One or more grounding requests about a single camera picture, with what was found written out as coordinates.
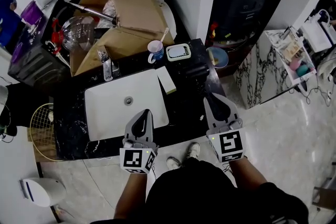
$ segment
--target shoe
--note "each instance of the shoe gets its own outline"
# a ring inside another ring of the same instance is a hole
[[[169,170],[175,170],[175,169],[179,169],[181,167],[181,162],[174,158],[174,157],[169,157],[167,159],[167,166],[169,168]]]
[[[189,159],[189,158],[195,158],[197,159],[199,154],[201,152],[201,146],[198,144],[198,143],[192,143],[190,146],[189,146],[189,150],[188,150],[188,154],[187,154],[187,157],[186,159]]]

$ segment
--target purple cup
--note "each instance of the purple cup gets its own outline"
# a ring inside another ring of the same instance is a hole
[[[43,16],[43,12],[36,5],[36,2],[31,1],[21,13],[21,17],[29,24],[34,25]]]

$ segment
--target black and white marker cube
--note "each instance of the black and white marker cube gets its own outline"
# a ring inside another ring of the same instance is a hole
[[[244,128],[225,133],[207,135],[211,147],[222,163],[244,157],[246,151],[246,134]]]
[[[151,148],[121,148],[120,167],[135,174],[148,174],[156,154]]]

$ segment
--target mug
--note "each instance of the mug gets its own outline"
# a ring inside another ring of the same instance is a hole
[[[155,63],[156,60],[161,60],[164,54],[163,44],[159,40],[153,40],[148,43],[148,63]]]

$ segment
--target sink drain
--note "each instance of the sink drain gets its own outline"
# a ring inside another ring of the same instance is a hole
[[[124,100],[125,105],[131,105],[132,103],[133,103],[133,98],[132,97],[128,96],[128,97],[125,98],[125,100]]]

